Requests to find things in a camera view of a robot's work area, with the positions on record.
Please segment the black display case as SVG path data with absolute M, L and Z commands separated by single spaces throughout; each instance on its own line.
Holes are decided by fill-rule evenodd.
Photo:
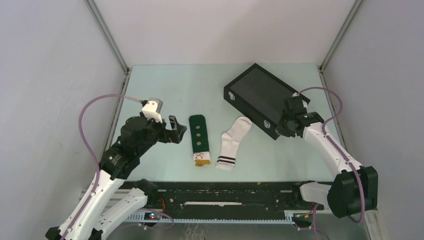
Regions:
M 297 92 L 255 63 L 223 87 L 223 98 L 270 138 L 277 140 L 284 100 Z

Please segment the white sock with black stripes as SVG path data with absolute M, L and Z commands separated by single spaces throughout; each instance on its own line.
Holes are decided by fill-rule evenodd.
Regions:
M 217 168 L 230 171 L 235 167 L 238 148 L 251 127 L 252 121 L 241 116 L 222 134 L 221 149 L 215 164 Z

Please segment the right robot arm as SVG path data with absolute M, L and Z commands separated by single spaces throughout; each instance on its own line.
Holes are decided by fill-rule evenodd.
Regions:
M 317 112 L 308 112 L 299 95 L 283 100 L 282 116 L 276 132 L 285 137 L 301 137 L 323 159 L 333 176 L 332 184 L 308 180 L 294 185 L 291 204 L 304 209 L 310 203 L 330 208 L 338 218 L 364 214 L 378 205 L 378 173 L 352 157 L 329 132 Z

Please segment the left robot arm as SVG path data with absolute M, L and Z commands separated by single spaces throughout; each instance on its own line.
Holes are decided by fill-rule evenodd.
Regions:
M 156 143 L 179 144 L 187 127 L 169 116 L 166 122 L 147 119 L 143 114 L 126 120 L 120 136 L 106 150 L 92 183 L 76 209 L 60 226 L 45 234 L 48 240 L 105 240 L 133 212 L 142 207 L 153 208 L 158 202 L 158 188 L 146 179 L 134 184 L 129 194 L 107 211 L 104 208 L 115 192 L 140 164 L 140 158 Z

